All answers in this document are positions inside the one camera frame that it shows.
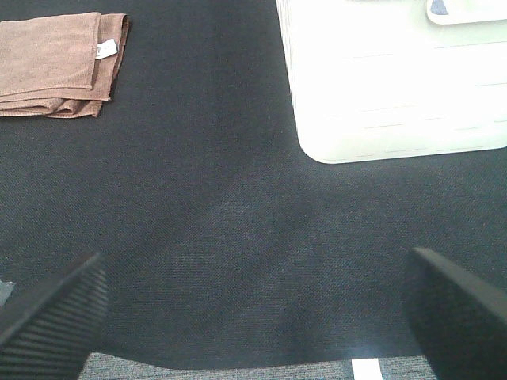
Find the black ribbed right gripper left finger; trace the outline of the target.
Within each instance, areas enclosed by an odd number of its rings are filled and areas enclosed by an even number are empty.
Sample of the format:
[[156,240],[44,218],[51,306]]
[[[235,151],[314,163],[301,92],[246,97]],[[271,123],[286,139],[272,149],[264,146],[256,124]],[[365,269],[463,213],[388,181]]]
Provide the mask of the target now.
[[77,379],[109,308],[104,260],[77,259],[1,309],[3,379]]

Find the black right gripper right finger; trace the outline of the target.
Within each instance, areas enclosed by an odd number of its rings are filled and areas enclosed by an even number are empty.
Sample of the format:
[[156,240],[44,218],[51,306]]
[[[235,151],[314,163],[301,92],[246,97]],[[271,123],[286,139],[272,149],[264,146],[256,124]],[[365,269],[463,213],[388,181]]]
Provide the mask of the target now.
[[403,309],[439,379],[506,377],[506,293],[439,253],[413,248]]

